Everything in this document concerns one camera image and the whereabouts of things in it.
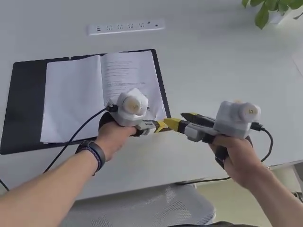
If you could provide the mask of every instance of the open document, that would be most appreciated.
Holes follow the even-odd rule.
[[[109,53],[47,64],[41,142],[67,142],[112,97],[132,88],[149,100],[147,120],[166,117],[151,51]],[[88,123],[74,140],[98,135],[101,116]]]

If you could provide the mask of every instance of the black folder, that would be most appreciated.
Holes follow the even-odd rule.
[[[170,118],[169,105],[164,90],[156,51],[140,50],[131,52],[143,51],[152,52],[166,116]],[[46,67],[50,62],[78,60],[94,55],[14,63],[9,87],[9,98],[5,113],[0,154],[6,155],[31,150],[61,147],[65,145],[65,143],[44,144],[40,142],[44,111]],[[82,141],[83,140],[74,141],[72,144],[81,143]]]

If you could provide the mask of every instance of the gray mesh chair back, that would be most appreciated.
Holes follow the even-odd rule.
[[[212,222],[212,204],[190,186],[174,184],[78,201],[62,227],[167,227]]]

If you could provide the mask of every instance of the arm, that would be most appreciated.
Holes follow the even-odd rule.
[[[273,227],[301,226],[303,203],[268,169],[259,169],[247,189],[254,195]]]
[[[217,145],[228,150],[228,175],[254,195],[273,227],[302,225],[303,204],[261,163],[247,140],[217,136],[210,145],[214,152]]]
[[[135,128],[115,122],[104,125],[96,140],[106,160],[117,152]],[[8,227],[56,227],[66,216],[85,183],[97,169],[89,151],[73,155],[57,168],[24,183],[0,197],[0,219]]]

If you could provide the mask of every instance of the cable connector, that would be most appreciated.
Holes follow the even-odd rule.
[[[106,107],[106,110],[109,111],[109,112],[117,112],[118,111],[118,106],[115,105],[115,104],[112,104],[112,105],[108,105]]]
[[[250,128],[256,131],[261,131],[263,129],[263,125],[260,124],[259,122],[253,122],[251,123]]]

